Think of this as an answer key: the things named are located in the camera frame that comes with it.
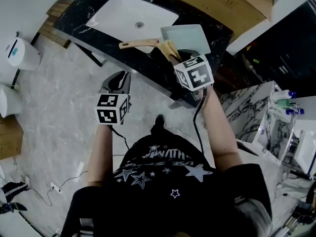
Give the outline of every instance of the shoe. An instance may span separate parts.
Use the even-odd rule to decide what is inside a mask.
[[[161,125],[162,127],[164,127],[165,122],[164,122],[164,117],[163,117],[162,114],[159,114],[159,115],[156,117],[156,119],[155,119],[155,124]]]
[[[24,182],[28,185],[28,189],[30,189],[31,188],[31,180],[30,180],[29,176],[25,176]]]

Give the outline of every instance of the short sleeve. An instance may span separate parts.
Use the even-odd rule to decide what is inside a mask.
[[[65,224],[61,233],[61,237],[72,237],[81,229],[80,218],[94,219],[100,210],[97,206],[103,198],[103,188],[101,187],[85,187],[75,192],[71,202]]]
[[[231,167],[223,173],[226,196],[236,200],[254,199],[261,202],[272,218],[271,202],[267,186],[257,164],[243,164]]]

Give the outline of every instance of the wooden handle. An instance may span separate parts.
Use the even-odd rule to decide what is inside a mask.
[[[158,39],[141,39],[141,40],[133,40],[128,42],[122,42],[118,44],[120,49],[125,49],[129,47],[136,47],[136,46],[153,46],[156,47],[159,44]]]

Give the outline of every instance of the white rectangular sink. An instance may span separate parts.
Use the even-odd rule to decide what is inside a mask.
[[[161,37],[161,27],[171,26],[179,15],[143,0],[109,0],[86,26],[122,42]],[[150,53],[153,47],[137,49]]]

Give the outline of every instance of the white cube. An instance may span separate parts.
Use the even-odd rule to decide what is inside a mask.
[[[128,112],[128,94],[97,94],[94,111],[99,124],[121,124]]]
[[[190,91],[214,83],[211,67],[204,54],[177,64],[173,68],[180,84]]]

